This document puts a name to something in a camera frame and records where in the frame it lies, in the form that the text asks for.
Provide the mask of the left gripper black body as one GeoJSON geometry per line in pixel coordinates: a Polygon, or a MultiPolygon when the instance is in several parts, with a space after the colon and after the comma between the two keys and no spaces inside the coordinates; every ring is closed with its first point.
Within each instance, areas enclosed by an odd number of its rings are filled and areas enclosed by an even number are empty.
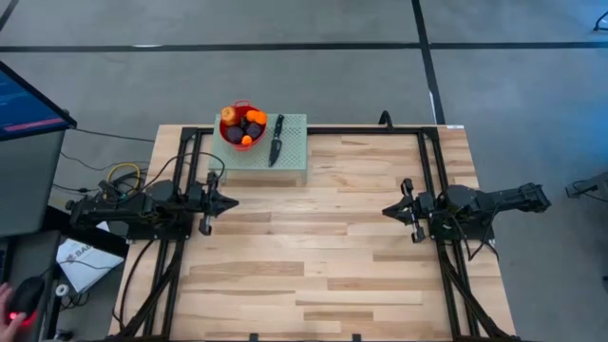
{"type": "Polygon", "coordinates": [[[207,173],[205,183],[193,180],[188,184],[188,207],[191,212],[203,214],[199,222],[199,231],[204,236],[211,235],[211,218],[218,215],[218,185],[219,175],[214,171],[207,173]]]}

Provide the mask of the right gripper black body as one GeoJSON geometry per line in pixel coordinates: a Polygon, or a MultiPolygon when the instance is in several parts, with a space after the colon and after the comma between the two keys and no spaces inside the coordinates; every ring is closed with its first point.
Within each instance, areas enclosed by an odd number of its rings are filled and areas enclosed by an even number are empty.
{"type": "Polygon", "coordinates": [[[419,196],[413,196],[413,182],[412,179],[404,179],[401,183],[401,191],[403,196],[411,196],[411,206],[406,210],[410,210],[412,213],[412,223],[405,223],[411,225],[413,231],[411,233],[411,239],[413,243],[420,243],[426,238],[424,229],[421,227],[420,219],[429,219],[431,212],[434,209],[434,199],[429,192],[423,192],[419,196]]]}

